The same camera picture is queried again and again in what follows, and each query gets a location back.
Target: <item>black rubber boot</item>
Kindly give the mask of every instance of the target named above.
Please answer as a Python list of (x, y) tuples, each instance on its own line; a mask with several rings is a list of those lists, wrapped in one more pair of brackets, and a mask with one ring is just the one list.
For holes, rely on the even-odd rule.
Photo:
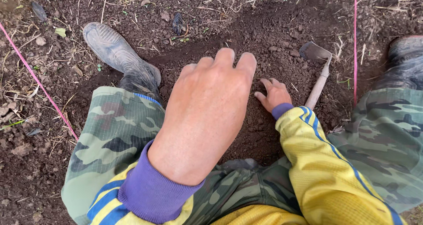
[(391, 43), (388, 70), (373, 89), (423, 90), (423, 36), (404, 36)]
[(142, 60), (119, 33), (107, 25), (91, 22), (84, 27), (83, 35), (98, 58), (124, 74), (119, 88), (161, 103), (159, 69)]

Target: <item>pink string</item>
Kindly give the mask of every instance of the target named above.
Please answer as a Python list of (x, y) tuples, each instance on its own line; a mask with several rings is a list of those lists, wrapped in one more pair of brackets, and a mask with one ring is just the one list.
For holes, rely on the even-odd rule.
[(73, 131), (71, 124), (66, 120), (65, 116), (63, 116), (62, 112), (60, 111), (60, 109), (57, 107), (57, 105), (54, 103), (53, 99), (50, 97), (50, 95), (47, 93), (47, 91), (44, 89), (43, 85), (41, 84), (41, 82), (38, 80), (37, 76), (35, 76), (34, 71), (31, 69), (31, 67), (29, 67), (28, 63), (26, 62), (26, 60), (24, 59), (24, 57), (22, 56), (22, 54), (19, 52), (18, 48), (16, 47), (16, 45), (13, 43), (12, 39), (9, 37), (9, 35), (7, 34), (6, 30), (4, 29), (3, 25), (0, 22), (0, 28), (1, 30), (3, 30), (4, 35), (6, 35), (6, 38), (9, 40), (10, 44), (12, 45), (13, 49), (15, 49), (16, 54), (18, 54), (19, 58), (22, 60), (22, 62), (24, 63), (24, 65), (27, 67), (28, 71), (31, 73), (32, 77), (34, 77), (34, 80), (38, 83), (38, 85), (41, 87), (41, 89), (44, 91), (44, 93), (46, 94), (47, 98), (49, 98), (50, 102), (53, 104), (54, 108), (56, 109), (57, 113), (60, 115), (60, 117), (62, 117), (63, 121), (65, 121), (66, 125), (69, 127), (69, 130), (71, 130), (73, 136), (75, 137), (75, 139), (78, 141), (78, 137), (75, 134), (75, 132)]
[(357, 105), (357, 0), (354, 0), (354, 107)]

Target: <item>ground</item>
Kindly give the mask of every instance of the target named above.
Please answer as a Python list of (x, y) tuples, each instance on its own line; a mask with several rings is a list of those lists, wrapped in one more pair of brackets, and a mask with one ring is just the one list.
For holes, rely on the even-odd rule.
[[(31, 1), (44, 8), (45, 22), (31, 9)], [(334, 54), (330, 77), (315, 108), (325, 132), (350, 120), (354, 0), (149, 2), (0, 0), (1, 23), (18, 47), (27, 43), (20, 48), (22, 55), (77, 136), (84, 127), (92, 91), (116, 86), (122, 77), (84, 43), (82, 29), (93, 21), (121, 33), (143, 59), (160, 69), (164, 107), (184, 65), (214, 56), (221, 47), (233, 48), (238, 59), (246, 51), (256, 56), (244, 124), (220, 163), (253, 158), (266, 166), (283, 155), (271, 114), (252, 94), (264, 90), (260, 78), (274, 77), (287, 85), (294, 105), (303, 105), (324, 63), (299, 57), (299, 48), (308, 41)], [(393, 39), (423, 32), (421, 6), (421, 0), (358, 0), (358, 96), (385, 70)], [(172, 30), (177, 12), (182, 15), (183, 36)], [(66, 29), (66, 37), (55, 33), (57, 28)], [(2, 35), (0, 224), (73, 224), (60, 189), (76, 141), (11, 50)], [(403, 216), (409, 224), (423, 224), (422, 211), (417, 207)]]

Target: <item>hand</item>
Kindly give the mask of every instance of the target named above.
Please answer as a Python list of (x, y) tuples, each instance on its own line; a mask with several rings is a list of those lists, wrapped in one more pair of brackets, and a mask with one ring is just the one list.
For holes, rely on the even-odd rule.
[(185, 66), (167, 104), (163, 126), (148, 151), (151, 165), (168, 179), (199, 184), (239, 133), (257, 61), (220, 49)]
[(267, 97), (261, 92), (255, 92), (254, 96), (262, 103), (267, 112), (272, 113), (272, 110), (281, 103), (292, 104), (291, 96), (286, 90), (284, 83), (280, 83), (275, 78), (260, 79), (267, 91)]

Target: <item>pant leg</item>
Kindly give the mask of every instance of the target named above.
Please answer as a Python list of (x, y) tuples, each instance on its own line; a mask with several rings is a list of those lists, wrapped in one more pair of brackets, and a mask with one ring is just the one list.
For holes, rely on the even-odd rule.
[(423, 202), (422, 126), (423, 91), (378, 89), (328, 139), (400, 213)]
[(194, 194), (193, 211), (185, 225), (207, 225), (240, 208), (264, 204), (301, 214), (286, 157), (270, 167), (254, 160), (235, 160), (216, 166)]
[(111, 178), (138, 160), (144, 146), (160, 130), (165, 111), (143, 95), (115, 87), (99, 87), (82, 134), (69, 161), (62, 200), (79, 225), (96, 193)]

